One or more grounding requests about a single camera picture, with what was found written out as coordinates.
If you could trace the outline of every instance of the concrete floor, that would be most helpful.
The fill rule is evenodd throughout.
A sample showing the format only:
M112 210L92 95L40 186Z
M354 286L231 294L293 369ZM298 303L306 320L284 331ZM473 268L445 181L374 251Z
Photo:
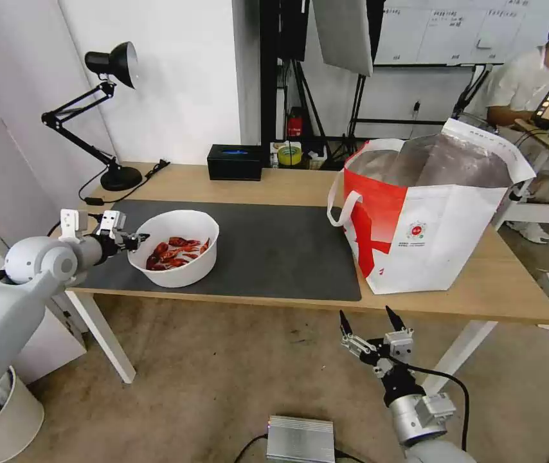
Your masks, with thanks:
M504 238L533 273L549 245ZM367 463L401 461L371 370L339 344L338 314L117 296L97 298L138 371L123 385L103 352L89 352L31 386L43 427L15 463L232 462L272 413L334 421L337 444ZM385 316L348 314L380 336ZM433 367L463 320L407 319L415 363ZM478 462L549 457L549 331L499 324L462 367L471 394L469 451ZM449 385L462 412L462 395ZM460 440L461 413L447 436ZM244 462L263 462L265 443Z

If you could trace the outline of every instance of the logo on bag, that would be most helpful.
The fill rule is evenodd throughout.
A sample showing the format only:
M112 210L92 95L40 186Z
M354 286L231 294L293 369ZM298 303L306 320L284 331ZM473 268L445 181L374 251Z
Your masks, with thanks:
M420 240L424 238L424 234L427 231L427 224L424 222L414 222L409 226L408 239Z

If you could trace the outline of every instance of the white bowl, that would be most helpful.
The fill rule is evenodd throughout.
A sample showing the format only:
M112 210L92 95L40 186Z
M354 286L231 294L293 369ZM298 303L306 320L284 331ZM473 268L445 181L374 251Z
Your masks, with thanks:
M183 287L193 284L204 278L217 260L219 224L205 212L165 212L144 222L137 229L137 233L149 233L150 237L136 252L128 254L129 263L159 286ZM202 255L182 267L160 271L148 270L146 260L160 242L168 242L170 237L200 240L202 244L210 239L210 245Z

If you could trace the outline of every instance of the black desk mat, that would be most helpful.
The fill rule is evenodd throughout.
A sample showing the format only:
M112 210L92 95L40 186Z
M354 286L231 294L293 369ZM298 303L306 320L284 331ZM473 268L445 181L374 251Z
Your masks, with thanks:
M343 229L330 225L324 207L125 200L114 208L127 214L127 232L175 209L210 214L220 227L217 262L202 280L165 288L132 267L126 255L117 255L90 269L80 287L319 300L361 298Z

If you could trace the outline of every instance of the lamp shade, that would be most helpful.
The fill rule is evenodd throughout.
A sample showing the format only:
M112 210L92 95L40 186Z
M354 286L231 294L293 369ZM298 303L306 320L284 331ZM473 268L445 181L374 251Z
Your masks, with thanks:
M117 45L110 53L89 51L84 62L93 73L113 75L127 87L135 88L138 81L138 56L131 42Z

